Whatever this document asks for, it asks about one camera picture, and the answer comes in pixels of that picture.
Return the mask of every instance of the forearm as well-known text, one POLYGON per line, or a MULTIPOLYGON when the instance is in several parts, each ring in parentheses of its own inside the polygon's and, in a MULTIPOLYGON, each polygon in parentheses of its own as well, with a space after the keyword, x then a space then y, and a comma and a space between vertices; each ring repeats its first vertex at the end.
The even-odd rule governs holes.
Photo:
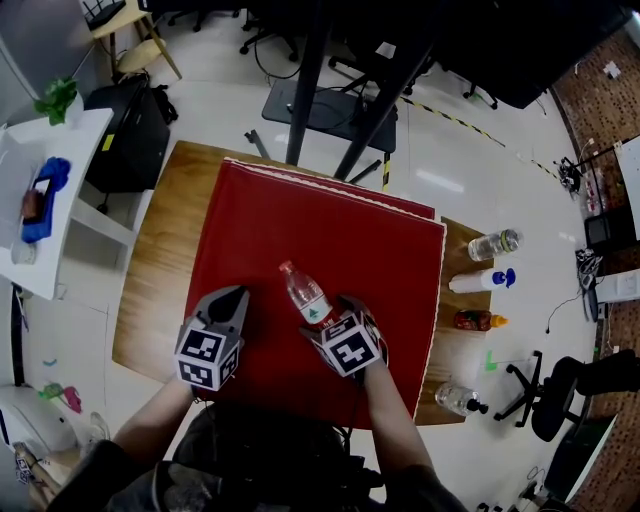
POLYGON ((416 465, 433 468, 420 433, 382 361, 367 367, 365 388, 380 471, 391 473, 416 465))
POLYGON ((191 387, 172 378, 123 425, 113 442, 142 467, 153 467, 164 457, 192 402, 191 387))

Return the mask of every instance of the green plant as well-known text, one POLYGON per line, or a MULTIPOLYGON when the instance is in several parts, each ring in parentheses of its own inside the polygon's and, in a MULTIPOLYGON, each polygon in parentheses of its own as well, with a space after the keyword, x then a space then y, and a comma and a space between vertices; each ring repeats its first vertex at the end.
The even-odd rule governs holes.
POLYGON ((45 98, 35 100, 33 106, 36 112, 49 116, 49 124, 55 126, 64 123, 69 105, 78 94, 76 81, 71 78, 57 78, 49 84, 45 91, 45 98))

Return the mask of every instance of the blue spray nozzle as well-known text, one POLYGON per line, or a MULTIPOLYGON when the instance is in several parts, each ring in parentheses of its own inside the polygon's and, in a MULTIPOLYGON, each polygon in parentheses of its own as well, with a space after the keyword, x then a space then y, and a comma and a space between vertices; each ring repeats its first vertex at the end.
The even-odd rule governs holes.
POLYGON ((507 269, 507 288, 516 282, 516 271, 512 268, 507 269))
POLYGON ((506 272, 498 271, 494 272, 491 276, 491 280, 493 284, 505 284, 507 288, 509 288, 513 283, 516 282, 516 271, 512 268, 507 269, 506 272))

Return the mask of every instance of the plastic bottle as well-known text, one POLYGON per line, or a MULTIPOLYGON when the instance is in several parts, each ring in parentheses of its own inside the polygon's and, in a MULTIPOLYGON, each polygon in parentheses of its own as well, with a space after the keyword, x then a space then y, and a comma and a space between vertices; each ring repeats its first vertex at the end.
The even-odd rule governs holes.
POLYGON ((509 320, 503 316, 476 309, 458 311, 453 317, 454 327, 463 331, 488 331, 492 327, 504 327, 508 323, 509 320))
POLYGON ((285 276, 289 297, 309 325, 325 329, 339 320, 318 283, 290 261, 285 261, 279 269, 285 276))
POLYGON ((522 245, 523 236, 517 229, 505 229, 469 242, 469 256, 474 261, 489 260, 508 254, 522 245))
POLYGON ((495 290, 505 286, 511 287, 516 282, 516 272, 508 268, 505 272, 494 270, 480 270, 469 274, 458 274, 449 281, 449 289, 454 293, 473 293, 495 290))
POLYGON ((436 390, 436 402, 445 409, 459 414, 469 416, 475 411, 486 414, 489 406, 480 403, 480 395, 472 389, 458 386, 452 382, 447 382, 436 390))

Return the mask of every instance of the water bottle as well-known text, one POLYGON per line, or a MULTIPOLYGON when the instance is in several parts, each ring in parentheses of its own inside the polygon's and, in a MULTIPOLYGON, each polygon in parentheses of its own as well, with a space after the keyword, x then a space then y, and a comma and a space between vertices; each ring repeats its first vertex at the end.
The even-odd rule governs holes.
POLYGON ((469 416, 475 411, 486 414, 489 406, 480 403, 480 395, 472 389, 458 386, 452 382, 447 382, 436 391, 436 402, 438 405, 449 409, 460 416, 469 416))
POLYGON ((484 235, 469 242, 469 256, 474 261, 489 260, 508 254, 522 245, 522 233, 517 229, 505 229, 484 235))
POLYGON ((289 297, 309 325, 326 329, 339 320, 318 283, 300 272, 290 261, 285 261, 279 269, 287 282, 289 297))

